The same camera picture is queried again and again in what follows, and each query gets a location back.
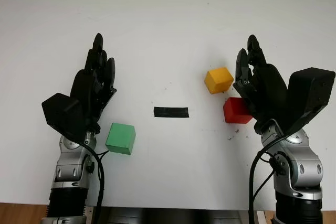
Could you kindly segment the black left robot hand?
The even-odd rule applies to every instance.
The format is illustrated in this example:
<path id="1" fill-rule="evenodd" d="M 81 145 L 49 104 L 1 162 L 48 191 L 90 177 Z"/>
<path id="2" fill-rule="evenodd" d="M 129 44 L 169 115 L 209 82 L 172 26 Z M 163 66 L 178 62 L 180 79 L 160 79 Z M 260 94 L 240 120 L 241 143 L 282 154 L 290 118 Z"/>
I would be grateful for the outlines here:
<path id="1" fill-rule="evenodd" d="M 70 92 L 82 106 L 86 130 L 94 134 L 100 132 L 100 116 L 117 91 L 113 86 L 115 73 L 115 60 L 108 58 L 103 49 L 103 36 L 98 33 L 88 51 L 85 67 L 77 72 Z"/>

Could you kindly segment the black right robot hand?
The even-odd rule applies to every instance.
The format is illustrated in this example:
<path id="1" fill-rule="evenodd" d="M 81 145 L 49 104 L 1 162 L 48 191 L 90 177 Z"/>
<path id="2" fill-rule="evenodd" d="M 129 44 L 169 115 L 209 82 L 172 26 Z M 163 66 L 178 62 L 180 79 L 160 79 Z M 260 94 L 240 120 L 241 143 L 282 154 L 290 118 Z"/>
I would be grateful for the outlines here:
<path id="1" fill-rule="evenodd" d="M 286 108 L 287 86 L 277 68 L 266 62 L 255 35 L 249 36 L 247 49 L 237 55 L 233 86 L 256 119 L 257 134 L 270 120 L 279 121 Z"/>

